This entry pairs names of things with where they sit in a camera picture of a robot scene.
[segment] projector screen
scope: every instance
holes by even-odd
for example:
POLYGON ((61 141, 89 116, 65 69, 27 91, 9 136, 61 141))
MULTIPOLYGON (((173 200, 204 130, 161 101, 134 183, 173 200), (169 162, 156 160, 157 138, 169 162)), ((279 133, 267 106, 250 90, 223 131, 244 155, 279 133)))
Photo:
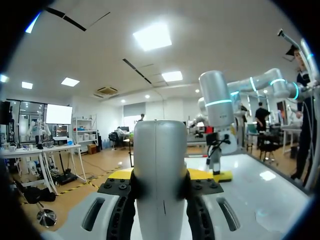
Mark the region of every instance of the projector screen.
POLYGON ((71 124, 72 106, 48 104, 46 109, 47 124, 71 124))

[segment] box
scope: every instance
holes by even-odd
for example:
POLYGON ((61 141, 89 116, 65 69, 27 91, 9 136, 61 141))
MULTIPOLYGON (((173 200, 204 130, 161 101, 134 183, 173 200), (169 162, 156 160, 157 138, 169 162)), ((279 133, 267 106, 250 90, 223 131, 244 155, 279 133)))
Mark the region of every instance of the box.
POLYGON ((97 153, 97 146, 95 144, 88 144, 88 154, 96 154, 97 153))

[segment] shelf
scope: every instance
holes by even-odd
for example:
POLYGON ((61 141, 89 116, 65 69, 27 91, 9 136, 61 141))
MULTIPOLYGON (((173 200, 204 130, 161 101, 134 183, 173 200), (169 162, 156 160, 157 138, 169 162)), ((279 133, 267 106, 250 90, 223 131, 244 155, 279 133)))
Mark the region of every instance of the shelf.
POLYGON ((85 143, 85 142, 94 142, 94 141, 98 141, 98 139, 93 139, 93 140, 91 140, 91 139, 89 139, 89 140, 82 140, 82 141, 78 141, 78 144, 80 144, 80 143, 85 143))
POLYGON ((91 132, 96 132, 97 130, 78 130, 78 133, 91 133, 91 132))
POLYGON ((77 119, 77 121, 86 121, 86 122, 92 122, 92 119, 77 119))

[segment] computer monitor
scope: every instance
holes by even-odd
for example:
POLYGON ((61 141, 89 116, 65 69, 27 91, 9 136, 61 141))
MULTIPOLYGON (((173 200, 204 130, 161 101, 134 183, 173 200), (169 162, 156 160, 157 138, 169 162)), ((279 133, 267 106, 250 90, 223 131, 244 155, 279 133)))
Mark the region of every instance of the computer monitor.
POLYGON ((46 109, 47 124, 71 124, 72 106, 48 104, 46 109))
POLYGON ((129 127, 128 126, 121 126, 120 128, 121 128, 122 131, 129 132, 129 127))

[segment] recessed ceiling light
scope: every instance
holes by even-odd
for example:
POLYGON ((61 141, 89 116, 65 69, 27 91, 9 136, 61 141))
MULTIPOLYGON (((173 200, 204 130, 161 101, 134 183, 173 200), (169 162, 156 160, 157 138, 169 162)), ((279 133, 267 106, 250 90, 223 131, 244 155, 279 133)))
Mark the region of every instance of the recessed ceiling light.
POLYGON ((67 85, 70 87, 74 87, 75 85, 77 85, 79 83, 78 80, 74 80, 72 78, 66 77, 63 81, 62 81, 62 85, 67 85))
POLYGON ((2 75, 0 76, 0 81, 2 83, 7 83, 9 81, 9 77, 7 77, 6 75, 2 75))
POLYGON ((133 34, 144 51, 172 45, 166 24, 158 23, 133 34))
POLYGON ((180 71, 166 72, 161 75, 166 82, 181 81, 183 79, 180 71))
POLYGON ((30 83, 30 82, 23 81, 23 82, 22 82, 22 87, 23 87, 24 89, 32 89, 33 84, 30 83))
POLYGON ((31 24, 28 26, 28 28, 25 30, 26 33, 30 34, 32 29, 34 28, 34 25, 39 17, 40 13, 35 17, 35 19, 31 22, 31 24))

